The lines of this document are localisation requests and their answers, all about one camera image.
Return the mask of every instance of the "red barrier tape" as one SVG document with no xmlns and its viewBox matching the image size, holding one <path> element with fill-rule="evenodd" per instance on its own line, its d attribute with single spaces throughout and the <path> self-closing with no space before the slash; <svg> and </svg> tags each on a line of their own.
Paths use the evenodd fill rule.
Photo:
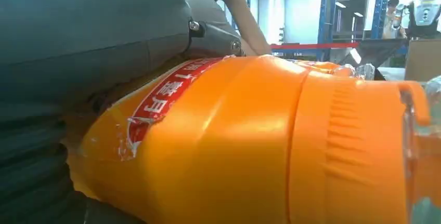
<svg viewBox="0 0 441 224">
<path fill-rule="evenodd" d="M 329 49 L 329 48 L 355 48 L 358 42 L 355 43 L 328 43 L 328 44 L 285 44 L 285 45 L 271 45 L 271 49 Z"/>
</svg>

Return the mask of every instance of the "cardboard box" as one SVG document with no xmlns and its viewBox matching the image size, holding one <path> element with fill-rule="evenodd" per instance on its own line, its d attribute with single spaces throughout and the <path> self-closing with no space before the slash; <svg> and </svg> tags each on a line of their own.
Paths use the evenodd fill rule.
<svg viewBox="0 0 441 224">
<path fill-rule="evenodd" d="M 411 41 L 405 80 L 427 82 L 441 75 L 441 39 Z"/>
</svg>

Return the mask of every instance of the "person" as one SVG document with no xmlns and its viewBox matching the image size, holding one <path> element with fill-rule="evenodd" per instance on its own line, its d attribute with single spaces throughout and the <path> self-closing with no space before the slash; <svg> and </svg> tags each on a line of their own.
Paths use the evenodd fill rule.
<svg viewBox="0 0 441 224">
<path fill-rule="evenodd" d="M 383 38 L 407 38 L 405 29 L 400 25 L 398 30 L 392 29 L 392 22 L 395 17 L 395 10 L 399 4 L 399 0 L 389 0 L 387 2 L 387 12 L 384 18 Z"/>
<path fill-rule="evenodd" d="M 229 24 L 224 11 L 216 3 L 218 0 L 186 0 L 195 21 L 203 21 L 238 36 Z M 251 14 L 246 0 L 221 0 L 230 10 L 239 28 L 242 49 L 246 55 L 271 54 L 271 47 L 265 40 L 257 22 Z"/>
</svg>

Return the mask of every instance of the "metal frame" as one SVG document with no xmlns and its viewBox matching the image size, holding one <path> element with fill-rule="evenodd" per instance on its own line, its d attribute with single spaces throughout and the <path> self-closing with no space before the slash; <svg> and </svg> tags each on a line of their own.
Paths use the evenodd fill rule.
<svg viewBox="0 0 441 224">
<path fill-rule="evenodd" d="M 383 36 L 384 17 L 386 15 L 387 0 L 375 0 L 371 38 L 378 39 Z"/>
<path fill-rule="evenodd" d="M 324 43 L 332 43 L 332 33 L 333 33 L 333 25 L 335 20 L 335 3 L 337 0 L 330 0 L 330 17 L 327 17 L 327 5 L 328 0 L 321 0 L 320 4 L 320 18 L 318 23 L 318 36 L 317 36 L 317 44 Z M 330 59 L 330 50 L 318 50 L 317 51 L 317 60 L 320 61 L 329 61 Z"/>
</svg>

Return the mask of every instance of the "gray shirt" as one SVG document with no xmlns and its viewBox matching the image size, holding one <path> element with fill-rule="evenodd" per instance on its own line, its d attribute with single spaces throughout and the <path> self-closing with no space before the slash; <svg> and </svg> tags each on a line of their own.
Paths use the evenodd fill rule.
<svg viewBox="0 0 441 224">
<path fill-rule="evenodd" d="M 186 0 L 191 8 L 193 20 L 209 23 L 234 36 L 239 36 L 225 16 L 225 12 L 215 0 Z"/>
</svg>

